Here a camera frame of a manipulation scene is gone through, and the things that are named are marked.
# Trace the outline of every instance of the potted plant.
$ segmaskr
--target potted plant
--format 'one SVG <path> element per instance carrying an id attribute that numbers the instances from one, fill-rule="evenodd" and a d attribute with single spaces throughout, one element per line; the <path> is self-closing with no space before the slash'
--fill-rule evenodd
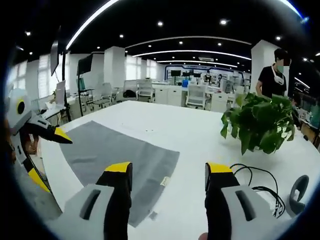
<path id="1" fill-rule="evenodd" d="M 223 114 L 220 133 L 226 138 L 231 124 L 231 136 L 241 140 L 242 155 L 247 150 L 253 152 L 256 149 L 271 154 L 281 147 L 285 139 L 294 139 L 292 106 L 287 97 L 272 95 L 269 98 L 248 93 L 237 97 L 236 103 L 239 107 Z"/>

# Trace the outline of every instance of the white label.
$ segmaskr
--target white label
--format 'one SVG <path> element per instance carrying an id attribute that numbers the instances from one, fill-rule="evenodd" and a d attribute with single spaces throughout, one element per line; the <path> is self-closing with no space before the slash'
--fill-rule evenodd
<path id="1" fill-rule="evenodd" d="M 163 178 L 162 182 L 160 183 L 160 185 L 166 187 L 166 186 L 168 185 L 169 181 L 170 181 L 170 177 L 165 176 L 165 177 Z"/>

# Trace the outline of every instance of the face mask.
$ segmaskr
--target face mask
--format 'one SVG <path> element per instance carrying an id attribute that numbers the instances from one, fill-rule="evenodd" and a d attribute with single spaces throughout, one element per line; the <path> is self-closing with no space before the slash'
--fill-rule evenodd
<path id="1" fill-rule="evenodd" d="M 277 66 L 277 68 L 280 73 L 284 73 L 284 66 Z"/>
<path id="2" fill-rule="evenodd" d="M 283 84 L 285 83 L 284 79 L 283 79 L 282 77 L 279 77 L 279 76 L 276 75 L 273 66 L 271 66 L 271 68 L 272 68 L 272 72 L 273 72 L 273 75 L 274 75 L 274 81 L 275 81 L 277 84 L 283 85 Z"/>

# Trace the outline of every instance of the black t-shirt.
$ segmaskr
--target black t-shirt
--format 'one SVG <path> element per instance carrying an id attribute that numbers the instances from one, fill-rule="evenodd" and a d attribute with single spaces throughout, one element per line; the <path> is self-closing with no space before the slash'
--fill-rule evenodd
<path id="1" fill-rule="evenodd" d="M 287 90 L 286 77 L 280 72 L 274 72 L 278 77 L 283 78 L 283 85 L 275 81 L 275 75 L 272 71 L 271 66 L 264 67 L 258 79 L 260 82 L 262 82 L 262 95 L 269 98 L 272 98 L 272 94 L 283 96 L 285 91 Z"/>

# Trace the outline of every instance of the black ceiling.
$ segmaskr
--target black ceiling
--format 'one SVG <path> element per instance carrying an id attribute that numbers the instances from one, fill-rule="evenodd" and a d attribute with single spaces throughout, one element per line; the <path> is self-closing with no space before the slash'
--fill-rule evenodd
<path id="1" fill-rule="evenodd" d="M 60 38 L 65 45 L 80 25 L 106 0 L 49 0 L 31 12 L 25 22 L 25 30 L 16 44 L 15 62 L 32 61 L 39 55 L 50 52 L 56 31 L 61 25 Z M 230 40 L 212 38 L 181 38 L 146 43 L 128 48 L 128 54 L 142 54 L 167 50 L 205 50 L 225 52 L 251 57 L 251 47 L 261 39 L 279 45 L 292 56 L 291 74 L 297 76 L 314 89 L 320 87 L 320 18 L 316 3 L 307 0 L 290 1 L 309 21 L 301 19 L 279 0 L 120 0 L 93 21 L 71 46 L 71 53 L 104 51 L 112 46 L 126 48 L 141 42 L 181 37 L 215 36 L 252 43 L 252 45 Z M 226 26 L 221 19 L 229 20 Z M 162 53 L 144 56 L 157 61 L 192 60 L 193 57 L 210 57 L 224 64 L 237 65 L 239 70 L 249 70 L 251 61 L 233 56 L 211 53 Z M 302 57 L 314 60 L 303 62 Z"/>

